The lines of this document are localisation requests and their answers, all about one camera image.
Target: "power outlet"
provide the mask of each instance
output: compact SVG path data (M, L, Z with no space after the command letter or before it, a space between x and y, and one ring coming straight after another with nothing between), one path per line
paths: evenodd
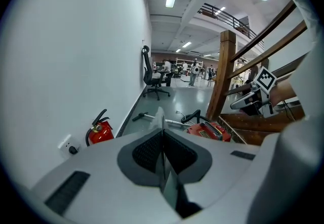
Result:
M81 149L81 144L69 134L59 145L58 148L61 151L61 154L64 158L69 158L73 156L69 152L70 147L75 147L77 151Z

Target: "baseboard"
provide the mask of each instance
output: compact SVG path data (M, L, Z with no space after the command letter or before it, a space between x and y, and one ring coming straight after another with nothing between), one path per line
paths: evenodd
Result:
M134 110L135 110L138 102L140 101L141 97L143 96L143 93L144 93L146 87L147 86L145 86L143 88L143 91L141 92L140 96L138 97L138 99L135 101L134 105L130 109L130 111L129 111L128 115L126 116L126 118L125 118L124 122L122 123L122 125L119 127L119 131L118 131L118 133L117 133L117 135L116 135L115 138L119 138L119 137L123 136L124 130L125 130L128 122L129 122L129 120L131 119L131 116L132 116L132 114L133 114L133 112L134 112Z

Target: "floor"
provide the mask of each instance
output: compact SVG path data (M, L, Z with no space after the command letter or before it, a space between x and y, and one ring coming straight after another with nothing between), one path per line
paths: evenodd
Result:
M212 86L207 86L207 84L207 80L198 78L194 87L188 87L188 82L183 82L179 78L172 78L170 87L162 86L162 89L170 92L171 96L168 97L167 94L160 93L160 101L158 101L155 93L147 94L146 97L142 97L138 102L131 119L141 112L147 112L154 116L159 106L163 108L165 118L173 121L180 121L183 117L183 115L176 113L176 111L180 111L183 114L191 114L195 110L200 109L201 114L205 116L214 88L214 83ZM222 113L235 112L230 109L229 105L237 98L238 96L236 94L228 96ZM135 122L130 120L124 130L124 135L146 130L150 122L151 119L146 117ZM169 128L183 129L173 124L170 124Z

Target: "fire extinguisher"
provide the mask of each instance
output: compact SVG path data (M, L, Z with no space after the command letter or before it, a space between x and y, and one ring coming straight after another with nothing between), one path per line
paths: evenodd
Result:
M92 127L87 131L86 134L86 144L87 147L90 146L89 140L92 144L112 140L113 134L112 134L112 127L108 123L107 120L109 120L109 117L104 117L101 119L101 116L107 111L107 109L104 109L97 118L93 121Z

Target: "chair backrest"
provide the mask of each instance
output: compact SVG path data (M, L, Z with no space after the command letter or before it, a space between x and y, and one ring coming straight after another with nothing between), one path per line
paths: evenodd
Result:
M146 68L144 68L145 74L144 74L144 78L143 78L145 84L150 84L150 81L151 81L152 75L153 75L153 70L151 68L151 64L150 64L150 60L149 60L149 56L148 56L149 51L150 51L150 48L146 45L142 49L142 55L144 56L144 61L145 61L145 65L146 65Z

